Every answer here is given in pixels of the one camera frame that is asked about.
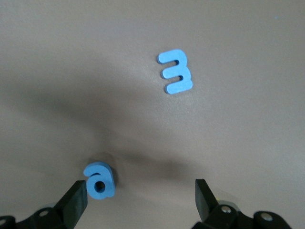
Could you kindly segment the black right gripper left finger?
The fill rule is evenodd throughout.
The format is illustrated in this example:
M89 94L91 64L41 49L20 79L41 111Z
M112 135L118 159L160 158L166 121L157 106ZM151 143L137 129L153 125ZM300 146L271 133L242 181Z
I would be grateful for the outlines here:
M13 216L1 216L2 229L73 229L88 205L86 182L76 181L52 208L42 208L17 222Z

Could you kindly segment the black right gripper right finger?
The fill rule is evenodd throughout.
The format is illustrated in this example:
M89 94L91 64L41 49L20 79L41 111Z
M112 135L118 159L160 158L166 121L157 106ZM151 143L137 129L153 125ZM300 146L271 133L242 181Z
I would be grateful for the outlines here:
M195 203L201 218L194 229L290 229L278 214L257 211L253 217L243 214L227 202L219 202L204 179L195 180Z

